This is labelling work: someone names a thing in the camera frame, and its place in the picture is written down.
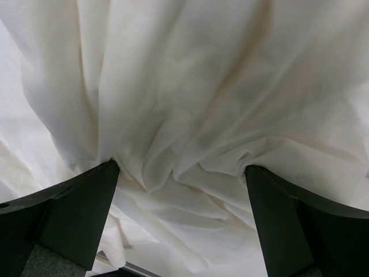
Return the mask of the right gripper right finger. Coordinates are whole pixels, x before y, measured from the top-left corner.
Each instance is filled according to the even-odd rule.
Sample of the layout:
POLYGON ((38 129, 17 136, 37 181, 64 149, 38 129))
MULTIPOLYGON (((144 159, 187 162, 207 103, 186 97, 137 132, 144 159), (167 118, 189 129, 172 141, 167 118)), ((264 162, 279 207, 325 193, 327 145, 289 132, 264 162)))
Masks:
POLYGON ((268 276, 368 276, 368 212, 245 169, 268 276))

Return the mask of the white tank top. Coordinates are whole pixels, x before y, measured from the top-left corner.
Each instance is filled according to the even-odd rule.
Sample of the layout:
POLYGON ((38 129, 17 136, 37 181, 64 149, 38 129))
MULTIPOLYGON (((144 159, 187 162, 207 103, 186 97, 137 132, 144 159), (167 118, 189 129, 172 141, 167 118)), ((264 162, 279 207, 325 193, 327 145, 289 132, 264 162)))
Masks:
POLYGON ((368 2, 2 1, 1 201, 110 159, 113 267, 265 276, 247 166, 368 209, 368 2))

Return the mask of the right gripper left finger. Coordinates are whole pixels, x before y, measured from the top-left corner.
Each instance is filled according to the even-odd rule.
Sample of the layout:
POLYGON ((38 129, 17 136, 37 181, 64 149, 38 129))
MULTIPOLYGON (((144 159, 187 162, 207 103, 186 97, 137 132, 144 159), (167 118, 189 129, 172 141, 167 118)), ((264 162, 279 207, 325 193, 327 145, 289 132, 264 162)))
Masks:
POLYGON ((1 276, 85 276, 119 175, 113 160, 1 203, 1 276))

